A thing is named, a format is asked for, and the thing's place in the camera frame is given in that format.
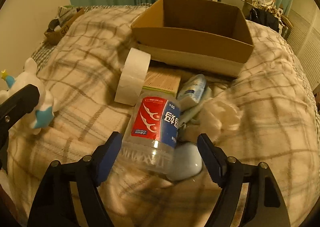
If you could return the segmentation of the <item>white unicorn toy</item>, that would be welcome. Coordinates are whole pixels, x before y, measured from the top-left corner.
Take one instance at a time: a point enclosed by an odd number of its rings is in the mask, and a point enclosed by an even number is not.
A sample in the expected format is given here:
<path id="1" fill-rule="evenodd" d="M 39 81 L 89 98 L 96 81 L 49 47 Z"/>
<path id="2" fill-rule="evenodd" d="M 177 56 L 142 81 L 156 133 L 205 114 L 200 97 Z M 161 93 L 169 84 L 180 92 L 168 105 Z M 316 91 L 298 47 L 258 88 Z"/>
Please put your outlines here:
<path id="1" fill-rule="evenodd" d="M 20 130 L 34 135 L 51 123 L 58 110 L 56 98 L 36 73 L 37 64 L 31 57 L 17 77 L 6 70 L 1 72 L 8 87 L 8 90 L 1 90 L 1 123 L 9 127 L 16 124 Z"/>

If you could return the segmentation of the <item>white tape roll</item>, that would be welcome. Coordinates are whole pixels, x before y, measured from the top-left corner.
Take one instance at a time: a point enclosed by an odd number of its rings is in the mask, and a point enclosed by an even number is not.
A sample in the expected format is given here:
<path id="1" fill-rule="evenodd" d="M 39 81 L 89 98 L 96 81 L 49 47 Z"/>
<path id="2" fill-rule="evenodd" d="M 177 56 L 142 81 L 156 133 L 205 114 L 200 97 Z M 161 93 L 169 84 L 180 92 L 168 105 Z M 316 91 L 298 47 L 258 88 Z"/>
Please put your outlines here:
<path id="1" fill-rule="evenodd" d="M 134 106 L 142 91 L 151 55 L 131 48 L 125 61 L 114 101 Z"/>

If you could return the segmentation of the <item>blue white tissue pack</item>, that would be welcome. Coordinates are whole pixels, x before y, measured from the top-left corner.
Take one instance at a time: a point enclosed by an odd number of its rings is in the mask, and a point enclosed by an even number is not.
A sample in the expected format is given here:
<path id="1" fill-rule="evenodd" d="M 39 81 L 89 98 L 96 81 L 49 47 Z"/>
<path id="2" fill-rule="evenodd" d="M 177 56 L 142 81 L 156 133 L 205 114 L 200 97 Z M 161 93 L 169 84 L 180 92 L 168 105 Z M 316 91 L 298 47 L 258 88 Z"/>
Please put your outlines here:
<path id="1" fill-rule="evenodd" d="M 203 74 L 197 74 L 191 77 L 181 88 L 177 95 L 177 101 L 180 104 L 181 112 L 196 106 L 204 93 L 206 87 L 206 78 Z"/>

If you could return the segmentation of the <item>small brown cardboard package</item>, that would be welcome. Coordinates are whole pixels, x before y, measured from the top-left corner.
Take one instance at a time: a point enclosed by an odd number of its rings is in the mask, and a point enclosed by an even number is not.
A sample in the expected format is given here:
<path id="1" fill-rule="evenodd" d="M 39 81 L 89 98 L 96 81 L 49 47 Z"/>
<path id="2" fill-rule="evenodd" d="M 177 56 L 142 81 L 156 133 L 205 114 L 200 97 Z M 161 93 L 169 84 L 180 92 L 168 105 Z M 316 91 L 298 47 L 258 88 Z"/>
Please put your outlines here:
<path id="1" fill-rule="evenodd" d="M 146 74 L 143 89 L 158 91 L 176 97 L 180 81 L 181 76 L 170 70 L 149 70 Z"/>

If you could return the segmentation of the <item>green checkered bed sheet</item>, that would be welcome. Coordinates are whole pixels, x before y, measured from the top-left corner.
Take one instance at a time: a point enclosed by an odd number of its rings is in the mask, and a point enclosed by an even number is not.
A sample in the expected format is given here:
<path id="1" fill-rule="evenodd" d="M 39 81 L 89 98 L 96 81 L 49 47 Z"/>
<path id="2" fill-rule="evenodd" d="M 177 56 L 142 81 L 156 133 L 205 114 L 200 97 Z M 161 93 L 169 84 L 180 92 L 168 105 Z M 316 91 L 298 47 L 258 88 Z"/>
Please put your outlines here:
<path id="1" fill-rule="evenodd" d="M 51 45 L 47 40 L 43 40 L 40 43 L 39 47 L 32 53 L 31 58 L 37 64 L 37 72 L 39 72 L 46 66 L 55 48 L 56 45 Z"/>

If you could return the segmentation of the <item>plaid beige blanket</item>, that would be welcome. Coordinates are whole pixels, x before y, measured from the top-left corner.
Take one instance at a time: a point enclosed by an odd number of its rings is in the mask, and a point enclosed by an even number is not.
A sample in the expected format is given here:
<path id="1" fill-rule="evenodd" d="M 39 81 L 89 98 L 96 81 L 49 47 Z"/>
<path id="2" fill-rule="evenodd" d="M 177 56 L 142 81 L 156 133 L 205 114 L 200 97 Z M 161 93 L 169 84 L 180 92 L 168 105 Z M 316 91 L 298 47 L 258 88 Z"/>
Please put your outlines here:
<path id="1" fill-rule="evenodd" d="M 122 70 L 134 62 L 131 24 L 144 7 L 93 9 L 81 15 L 37 73 L 58 107 L 40 131 L 10 131 L 8 177 L 20 223 L 28 221 L 52 161 L 79 161 L 113 132 L 122 149 L 98 193 L 115 226 L 204 226 L 221 192 L 208 171 L 173 183 L 168 167 L 181 129 L 172 96 L 144 92 L 132 105 L 115 102 Z M 290 225 L 299 226 L 319 198 L 319 115 L 303 68 L 275 31 L 248 22 L 253 52 L 237 78 L 200 106 L 185 141 L 201 133 L 241 163 L 268 164 Z"/>

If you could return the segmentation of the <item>light blue round object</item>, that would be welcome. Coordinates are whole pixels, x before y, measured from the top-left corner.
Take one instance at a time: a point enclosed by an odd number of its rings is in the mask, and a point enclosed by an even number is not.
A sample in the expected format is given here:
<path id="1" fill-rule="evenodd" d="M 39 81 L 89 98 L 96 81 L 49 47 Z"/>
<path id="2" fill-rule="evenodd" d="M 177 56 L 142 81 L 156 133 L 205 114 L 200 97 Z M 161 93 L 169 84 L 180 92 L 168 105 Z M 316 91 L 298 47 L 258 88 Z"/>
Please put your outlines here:
<path id="1" fill-rule="evenodd" d="M 201 170 L 202 158 L 197 146 L 192 142 L 186 142 L 175 148 L 166 177 L 170 181 L 182 181 L 199 174 Z"/>

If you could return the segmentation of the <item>small cardboard box with clutter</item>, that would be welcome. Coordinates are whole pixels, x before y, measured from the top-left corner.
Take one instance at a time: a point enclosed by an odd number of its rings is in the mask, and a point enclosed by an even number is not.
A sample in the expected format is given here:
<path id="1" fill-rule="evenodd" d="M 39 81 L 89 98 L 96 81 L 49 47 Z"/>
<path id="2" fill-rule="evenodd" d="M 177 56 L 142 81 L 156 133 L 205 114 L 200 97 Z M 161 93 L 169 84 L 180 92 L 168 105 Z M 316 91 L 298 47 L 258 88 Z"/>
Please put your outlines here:
<path id="1" fill-rule="evenodd" d="M 56 17 L 49 22 L 48 28 L 44 32 L 46 41 L 50 45 L 57 45 L 67 34 L 73 22 L 84 13 L 84 8 L 72 5 L 58 7 Z"/>

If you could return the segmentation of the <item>white crumpled cloth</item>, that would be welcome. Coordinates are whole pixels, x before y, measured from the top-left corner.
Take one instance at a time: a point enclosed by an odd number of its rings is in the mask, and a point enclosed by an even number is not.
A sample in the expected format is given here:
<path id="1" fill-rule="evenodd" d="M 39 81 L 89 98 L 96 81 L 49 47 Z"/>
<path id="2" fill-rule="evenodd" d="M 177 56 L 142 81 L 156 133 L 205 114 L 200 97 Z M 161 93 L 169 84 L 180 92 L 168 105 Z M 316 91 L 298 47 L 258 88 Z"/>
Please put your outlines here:
<path id="1" fill-rule="evenodd" d="M 240 126 L 242 114 L 236 105 L 218 98 L 210 98 L 204 102 L 199 112 L 198 132 L 206 134 L 214 141 L 225 131 L 236 131 Z"/>

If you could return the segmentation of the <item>white louvered wardrobe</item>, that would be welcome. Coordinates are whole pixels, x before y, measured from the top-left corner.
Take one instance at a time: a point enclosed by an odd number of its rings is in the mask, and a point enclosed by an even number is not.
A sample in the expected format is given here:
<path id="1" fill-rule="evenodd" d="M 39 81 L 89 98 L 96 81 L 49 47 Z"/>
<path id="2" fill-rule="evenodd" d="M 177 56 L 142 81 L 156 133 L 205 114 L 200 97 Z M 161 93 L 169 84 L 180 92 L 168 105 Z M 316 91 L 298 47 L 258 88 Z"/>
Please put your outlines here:
<path id="1" fill-rule="evenodd" d="M 314 0 L 292 0 L 288 38 L 313 91 L 319 86 L 319 7 Z"/>

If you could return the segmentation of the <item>large open cardboard box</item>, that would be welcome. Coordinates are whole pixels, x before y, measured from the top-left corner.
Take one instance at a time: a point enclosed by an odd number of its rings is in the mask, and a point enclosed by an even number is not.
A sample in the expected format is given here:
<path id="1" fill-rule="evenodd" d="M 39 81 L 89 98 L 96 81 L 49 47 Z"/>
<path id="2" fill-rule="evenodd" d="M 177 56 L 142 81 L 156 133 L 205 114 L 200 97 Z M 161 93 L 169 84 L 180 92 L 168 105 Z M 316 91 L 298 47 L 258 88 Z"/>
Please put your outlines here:
<path id="1" fill-rule="evenodd" d="M 253 51 L 242 11 L 209 0 L 158 0 L 131 29 L 152 60 L 233 78 Z"/>

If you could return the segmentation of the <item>black bag on chair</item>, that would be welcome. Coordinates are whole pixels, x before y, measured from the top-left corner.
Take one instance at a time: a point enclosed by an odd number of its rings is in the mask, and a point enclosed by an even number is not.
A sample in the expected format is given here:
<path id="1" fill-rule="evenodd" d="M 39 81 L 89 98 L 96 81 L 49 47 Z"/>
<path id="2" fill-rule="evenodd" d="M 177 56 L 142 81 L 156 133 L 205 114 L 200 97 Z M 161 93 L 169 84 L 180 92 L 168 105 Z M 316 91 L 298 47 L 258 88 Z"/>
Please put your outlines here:
<path id="1" fill-rule="evenodd" d="M 258 8 L 252 8 L 247 17 L 249 21 L 269 27 L 276 32 L 279 32 L 279 20 L 270 12 Z"/>

